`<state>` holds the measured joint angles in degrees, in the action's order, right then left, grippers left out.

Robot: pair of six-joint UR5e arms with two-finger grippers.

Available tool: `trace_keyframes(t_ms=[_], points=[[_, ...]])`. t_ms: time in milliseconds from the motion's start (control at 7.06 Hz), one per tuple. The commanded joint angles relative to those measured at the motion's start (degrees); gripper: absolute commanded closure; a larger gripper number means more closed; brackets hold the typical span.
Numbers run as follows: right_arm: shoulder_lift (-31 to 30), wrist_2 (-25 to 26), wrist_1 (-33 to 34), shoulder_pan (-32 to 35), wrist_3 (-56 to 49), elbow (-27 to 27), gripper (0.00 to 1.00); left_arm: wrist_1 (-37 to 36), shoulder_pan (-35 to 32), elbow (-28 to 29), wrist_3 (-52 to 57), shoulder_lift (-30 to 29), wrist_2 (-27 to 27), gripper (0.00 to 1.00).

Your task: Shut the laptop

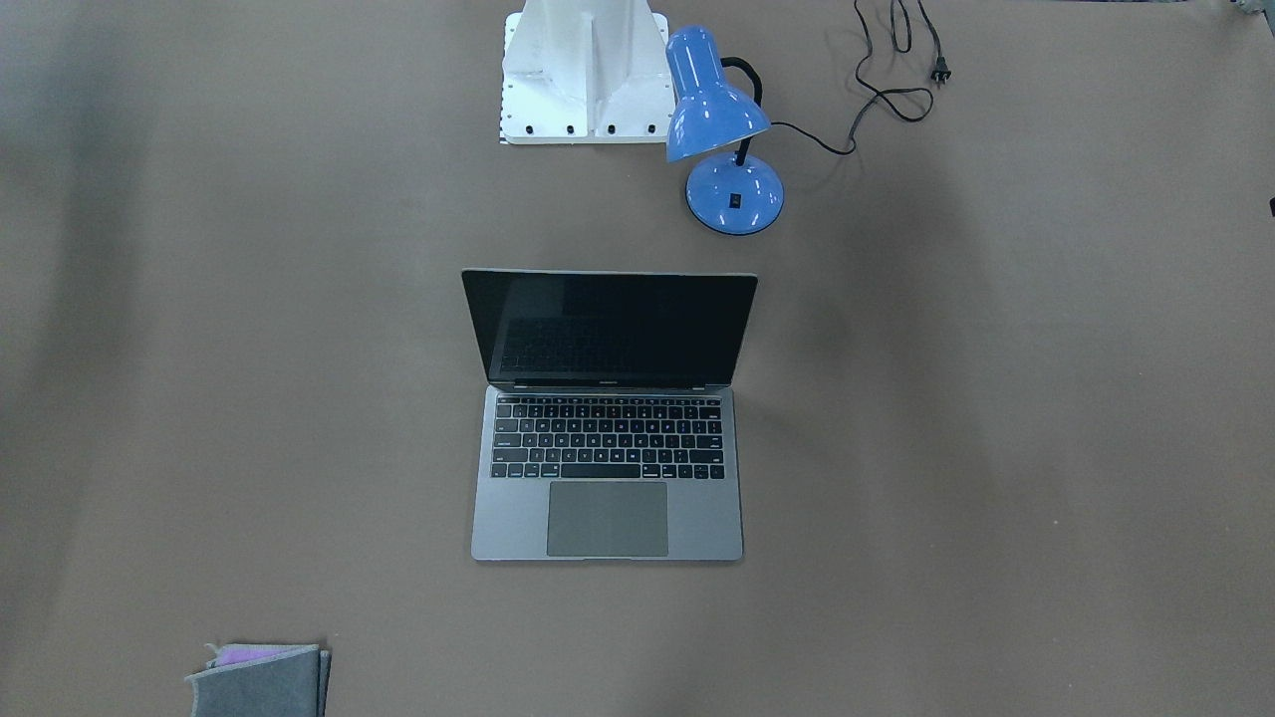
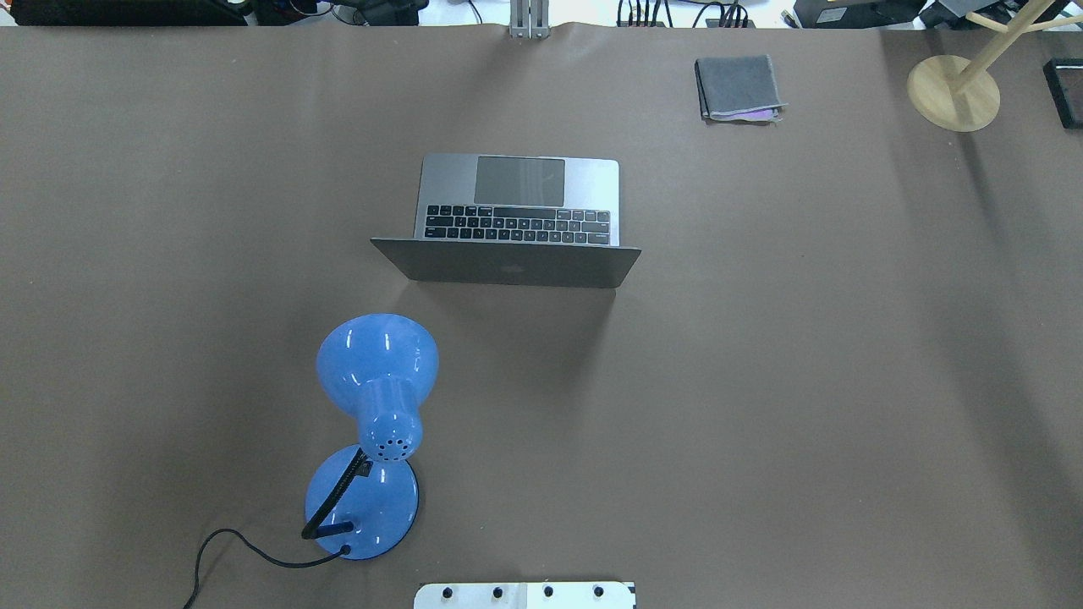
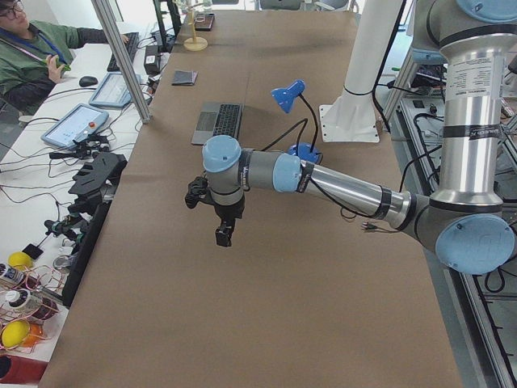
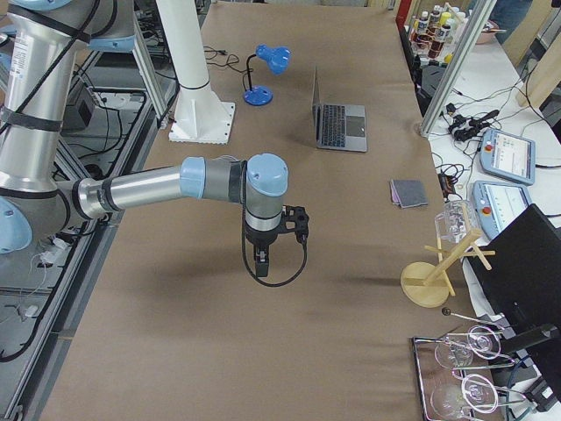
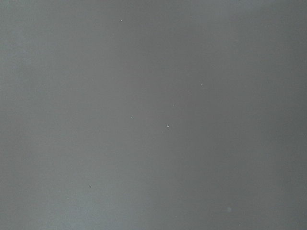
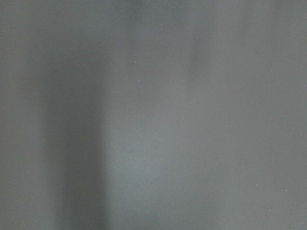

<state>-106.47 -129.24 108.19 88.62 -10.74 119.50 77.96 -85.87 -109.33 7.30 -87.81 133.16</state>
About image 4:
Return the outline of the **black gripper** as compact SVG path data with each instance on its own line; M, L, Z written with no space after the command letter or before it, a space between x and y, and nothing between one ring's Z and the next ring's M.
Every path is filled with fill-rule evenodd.
M268 276L269 247L277 240L279 229L260 231L248 224L244 225L244 229L245 238L253 245L255 275Z

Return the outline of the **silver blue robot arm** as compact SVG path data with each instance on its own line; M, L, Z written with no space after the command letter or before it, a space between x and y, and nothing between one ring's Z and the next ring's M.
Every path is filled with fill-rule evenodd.
M189 157L178 167L96 181L56 182L51 167L75 56L84 48L130 52L137 38L130 1L12 1L16 28L1 109L1 250L12 253L74 221L183 196L240 203L251 275L263 281L269 247L286 231L288 167L262 153L247 161Z

